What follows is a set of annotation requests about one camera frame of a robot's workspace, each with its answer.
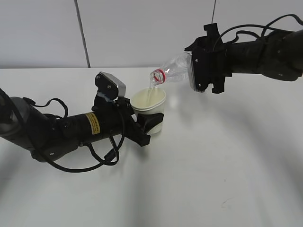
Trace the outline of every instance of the yellow label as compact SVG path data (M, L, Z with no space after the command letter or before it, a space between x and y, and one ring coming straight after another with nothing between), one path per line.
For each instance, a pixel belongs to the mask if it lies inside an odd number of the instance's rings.
M95 116L95 114L93 112L90 112L90 113L86 113L85 115L86 115L87 119L89 120L90 127L91 127L91 133L93 135L100 133L100 125L99 125L98 119Z

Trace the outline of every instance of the white paper cup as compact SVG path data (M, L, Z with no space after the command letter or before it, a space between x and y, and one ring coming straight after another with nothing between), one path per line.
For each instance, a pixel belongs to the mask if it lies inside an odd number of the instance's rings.
M158 114L164 113L166 93L161 88L146 88L136 93L130 100L134 113L138 114ZM162 129L162 123L157 124L147 134L155 134Z

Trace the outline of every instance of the plastic bottle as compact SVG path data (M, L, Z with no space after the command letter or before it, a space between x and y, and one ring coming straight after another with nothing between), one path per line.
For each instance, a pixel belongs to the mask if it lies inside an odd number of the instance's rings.
M153 86L164 82L178 82L188 78L187 58L189 53L183 52L165 62L159 69L151 73Z

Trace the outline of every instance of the white table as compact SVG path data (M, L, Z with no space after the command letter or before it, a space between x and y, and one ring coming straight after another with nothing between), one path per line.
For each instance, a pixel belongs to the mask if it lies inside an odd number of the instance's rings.
M0 70L0 87L38 104L59 97L80 114L93 104L101 70L131 97L152 69ZM220 95L195 93L186 81L162 87L162 133L144 148L126 140L114 167L64 173L0 139L0 226L303 226L302 79L234 75ZM57 104L41 111L63 114ZM94 146L103 155L110 142ZM80 148L58 163L96 161Z

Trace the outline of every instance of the black cable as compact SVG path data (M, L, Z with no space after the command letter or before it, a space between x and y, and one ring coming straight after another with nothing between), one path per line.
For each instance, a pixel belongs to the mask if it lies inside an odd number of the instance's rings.
M240 31L236 32L236 37L233 40L229 41L228 43L233 44L233 43L237 42L239 40L238 34L251 35L251 36L255 37L256 39L260 39L260 36L252 31L240 30Z
M225 32L223 32L218 39L216 40L216 42L214 43L214 47L213 47L213 51L215 50L217 43L219 42L219 40L228 32L237 29L237 28L241 28L241 27L260 27L260 28L265 28L265 26L263 25L254 25L254 24L247 24L247 25L238 25L235 27L231 27L230 29L227 29ZM273 30L273 31L282 31L281 29L277 29L277 28L273 28L273 27L268 27L267 29Z
M277 22L278 20L282 19L282 18L285 18L285 17L293 17L300 25L303 26L303 21L296 15L296 14L287 14L287 15L284 15L284 16L280 16L278 17L277 19L271 21L270 23L268 23L262 30L262 33L261 33L261 38L262 40L265 40L265 32L267 29L269 29L273 23Z
M55 167L56 169L59 169L61 171L64 171L64 172L68 172L68 173L84 173L84 172L88 172L88 171L92 171L92 170L95 170L99 167L101 167L104 163L99 163L95 166L92 166L92 167L88 167L88 168L82 168L82 169L70 169L70 168L65 168L57 163L55 163L54 161L52 161L47 155L45 155L42 150L40 150L40 148L37 146L36 142L32 139L30 133L29 133L29 130L27 129L27 126L26 124L24 123L23 121L23 118L20 114L20 111L18 110L18 108L15 106L15 104L13 103L13 101L10 99L10 97L0 88L0 96L3 97L3 99L5 100L5 102L10 105L10 108L12 109L12 111L14 112L19 124L21 125L21 127L23 128L23 130L26 132L27 134L27 137L29 139L29 141L31 142L31 144L33 145L34 149L39 153L39 155L41 155L41 157L48 163L50 164L51 166ZM121 141L124 140L124 137L121 138L120 140L120 147L122 145Z
M117 108L117 111L121 117L121 122L122 122L122 133L121 133L121 139L120 142L118 144L118 146L116 145L116 142L110 132L109 134L109 139L111 144L113 145L113 148L105 155L105 159L102 159L100 156L98 156L92 146L92 144L84 144L85 146L87 146L90 150L91 155L100 163L103 163L106 166L114 166L115 164L117 164L117 162L120 159L120 155L119 155L119 149L121 148L124 139L125 139L125 122L124 122L124 118L120 112L120 110Z
M34 107L47 107L52 101L57 101L58 103L61 104L61 106L64 108L65 110L65 114L64 114L64 117L67 117L68 116L68 108L67 108L67 105L64 103L64 101L62 101L61 99L59 98L52 98L51 100L48 100L47 103L45 105L36 105L36 102L33 100L33 99L30 99L30 98L26 98L26 97L23 97L23 100L25 100L28 104L34 106Z

